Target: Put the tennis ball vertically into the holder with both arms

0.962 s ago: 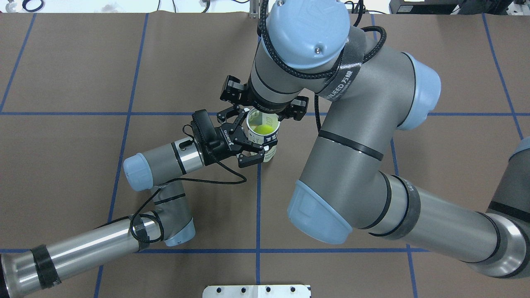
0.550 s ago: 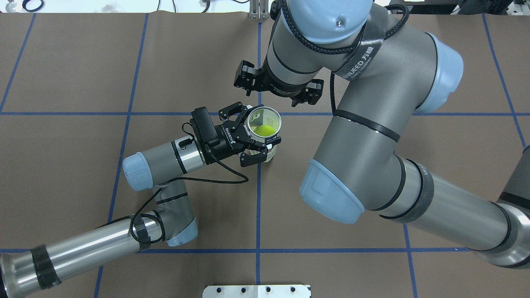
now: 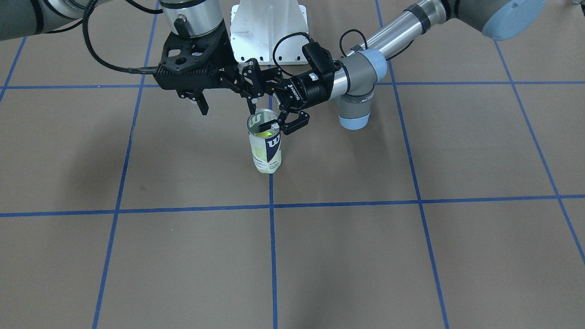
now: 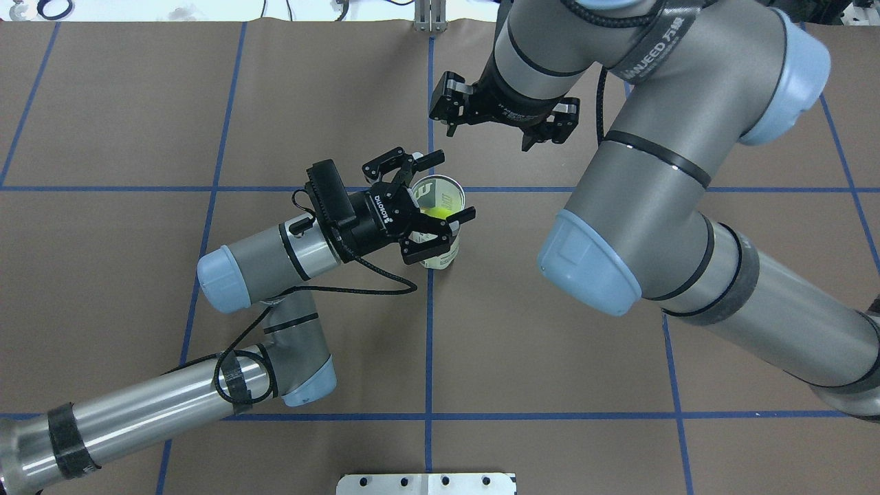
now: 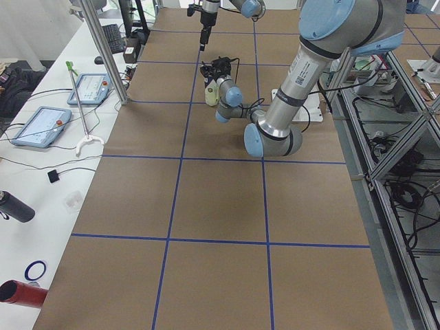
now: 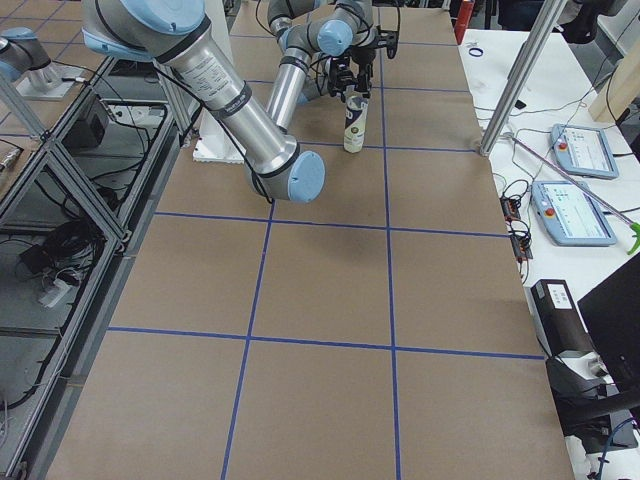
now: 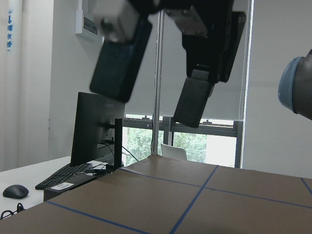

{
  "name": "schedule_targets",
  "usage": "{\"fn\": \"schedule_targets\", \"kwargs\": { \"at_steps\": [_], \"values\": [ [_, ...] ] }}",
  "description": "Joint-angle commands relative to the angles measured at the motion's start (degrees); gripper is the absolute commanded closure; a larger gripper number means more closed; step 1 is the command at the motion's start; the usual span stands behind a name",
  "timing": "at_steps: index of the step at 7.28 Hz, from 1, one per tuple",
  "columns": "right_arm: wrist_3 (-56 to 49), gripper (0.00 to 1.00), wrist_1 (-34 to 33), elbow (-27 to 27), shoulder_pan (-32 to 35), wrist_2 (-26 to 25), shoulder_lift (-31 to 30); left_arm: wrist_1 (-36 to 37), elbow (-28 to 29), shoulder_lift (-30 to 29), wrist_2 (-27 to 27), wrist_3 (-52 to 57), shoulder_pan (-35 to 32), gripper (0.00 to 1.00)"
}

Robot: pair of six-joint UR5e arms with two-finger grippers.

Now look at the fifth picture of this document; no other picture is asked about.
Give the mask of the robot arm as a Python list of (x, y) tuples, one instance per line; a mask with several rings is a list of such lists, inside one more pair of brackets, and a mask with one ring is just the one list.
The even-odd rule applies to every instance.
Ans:
[(345, 49), (354, 56), (383, 54), (398, 48), (404, 37), (405, 1), (307, 1), (300, 11), (300, 45), (287, 77), (267, 111), (244, 105), (230, 76), (230, 58), (201, 67), (219, 88), (216, 118), (247, 118), (246, 151), (252, 157), (287, 156), (301, 146), (301, 131), (292, 126), (325, 67)]
[[(230, 3), (238, 10), (238, 12), (245, 18), (251, 18), (254, 21), (262, 18), (265, 15), (266, 6), (264, 1), (257, 0), (238, 0), (230, 1)], [(218, 11), (221, 8), (220, 1), (201, 1), (193, 6), (195, 11), (200, 12), (200, 22), (202, 24), (199, 50), (204, 51), (206, 45), (209, 43), (212, 28), (216, 25)]]

